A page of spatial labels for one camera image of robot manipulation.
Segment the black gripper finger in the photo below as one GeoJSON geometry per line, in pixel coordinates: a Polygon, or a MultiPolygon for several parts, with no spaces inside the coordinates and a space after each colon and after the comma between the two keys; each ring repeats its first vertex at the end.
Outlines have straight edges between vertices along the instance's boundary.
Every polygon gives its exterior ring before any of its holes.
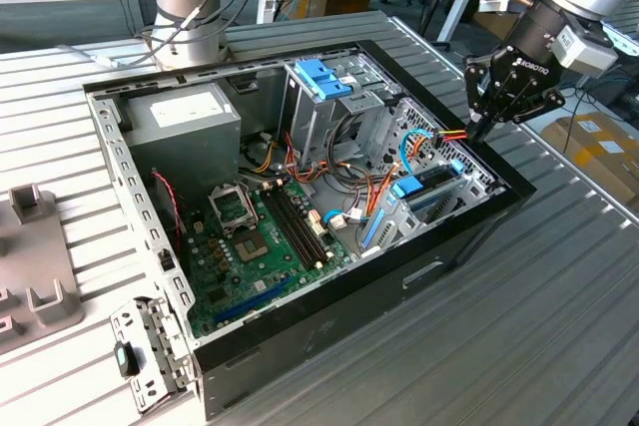
{"type": "Polygon", "coordinates": [[[494,122],[490,113],[490,57],[464,59],[464,82],[470,120],[466,125],[469,141],[484,141],[494,122]]]}
{"type": "Polygon", "coordinates": [[[534,98],[507,97],[488,110],[475,124],[475,141],[482,143],[497,126],[507,123],[519,125],[564,107],[565,98],[556,90],[549,90],[534,98]]]}

